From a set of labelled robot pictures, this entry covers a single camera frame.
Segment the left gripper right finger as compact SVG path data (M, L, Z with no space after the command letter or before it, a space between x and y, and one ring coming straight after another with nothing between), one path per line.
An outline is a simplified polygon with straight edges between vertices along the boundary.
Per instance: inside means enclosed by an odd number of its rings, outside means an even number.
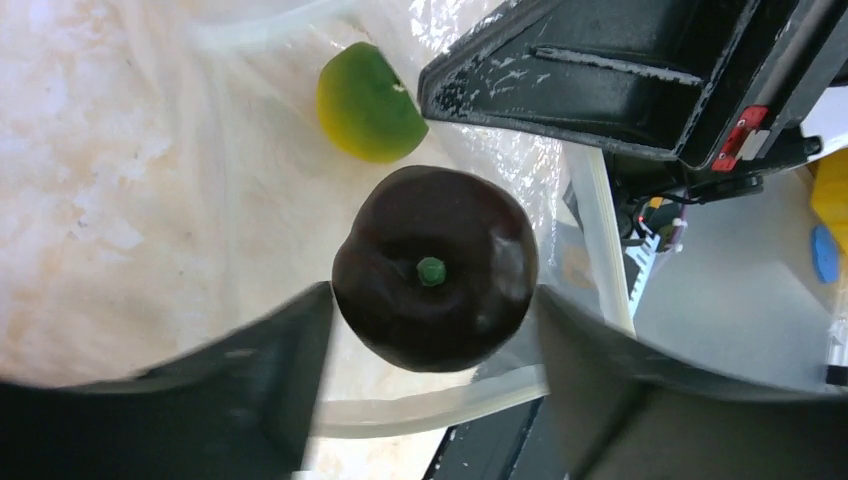
M547 404L574 479L843 479L847 398L669 355L539 286Z

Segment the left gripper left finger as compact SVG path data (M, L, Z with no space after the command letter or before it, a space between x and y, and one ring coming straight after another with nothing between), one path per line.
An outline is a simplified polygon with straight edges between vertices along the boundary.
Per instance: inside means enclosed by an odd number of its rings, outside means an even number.
M123 380L3 382L5 479L289 479L304 463L332 330L326 282Z

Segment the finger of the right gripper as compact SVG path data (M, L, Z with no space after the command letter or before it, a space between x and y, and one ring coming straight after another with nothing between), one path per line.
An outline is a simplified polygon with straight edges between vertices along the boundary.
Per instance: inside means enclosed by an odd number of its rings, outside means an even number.
M843 1L506 2L420 73L430 120L693 170L763 158L847 61Z

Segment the dark purple toy mangosteen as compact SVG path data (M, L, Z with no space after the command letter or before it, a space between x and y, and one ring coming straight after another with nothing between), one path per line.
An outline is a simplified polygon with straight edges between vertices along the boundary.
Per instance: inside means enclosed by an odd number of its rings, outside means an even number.
M418 373L475 367L520 328L537 283L531 222L476 175L413 165L359 209L332 266L339 311L392 365Z

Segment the clear dotted zip top bag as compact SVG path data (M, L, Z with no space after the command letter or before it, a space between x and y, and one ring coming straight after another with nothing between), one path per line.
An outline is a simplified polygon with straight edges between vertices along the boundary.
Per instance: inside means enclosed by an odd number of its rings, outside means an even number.
M414 97L501 2L1 1L1 378L129 376L247 324L328 278L365 197L412 164L507 189L540 280L584 283L635 333L599 149L435 123L374 165L318 125L319 71L344 47L378 46ZM431 430L546 389L535 341L519 346L531 326L481 367L415 374L336 317L318 435Z

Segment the green yellow toy lime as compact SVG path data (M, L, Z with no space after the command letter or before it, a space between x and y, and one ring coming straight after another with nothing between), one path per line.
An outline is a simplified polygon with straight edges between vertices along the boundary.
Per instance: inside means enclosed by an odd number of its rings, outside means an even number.
M327 138L370 163L393 163L412 153L429 127L395 70L375 45L350 45L323 67L315 109Z

